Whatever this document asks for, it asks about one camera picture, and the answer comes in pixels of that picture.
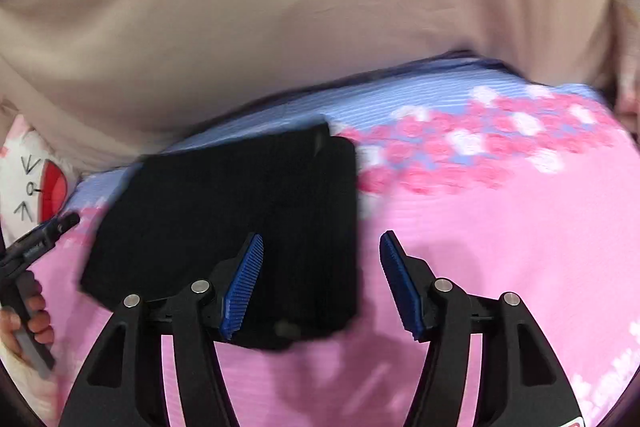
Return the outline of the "person's left hand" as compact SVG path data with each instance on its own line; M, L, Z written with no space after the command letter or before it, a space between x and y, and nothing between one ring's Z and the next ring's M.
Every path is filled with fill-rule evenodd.
M51 327L41 291L34 273L27 270L1 285L1 310L10 319L10 350L38 372L49 373L55 366L52 340L38 339Z

